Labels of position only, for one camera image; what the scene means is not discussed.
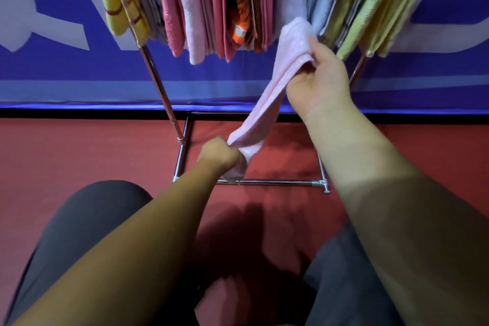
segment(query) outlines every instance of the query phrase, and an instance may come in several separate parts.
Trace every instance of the gray trousers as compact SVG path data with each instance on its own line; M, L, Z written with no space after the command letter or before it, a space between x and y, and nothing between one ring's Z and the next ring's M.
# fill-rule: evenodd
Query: gray trousers
M46 226L22 274L4 325L10 326L79 258L152 197L126 181L102 181L72 195ZM402 325L351 225L328 241L306 272L317 291L307 326ZM185 274L154 324L198 325L198 283Z

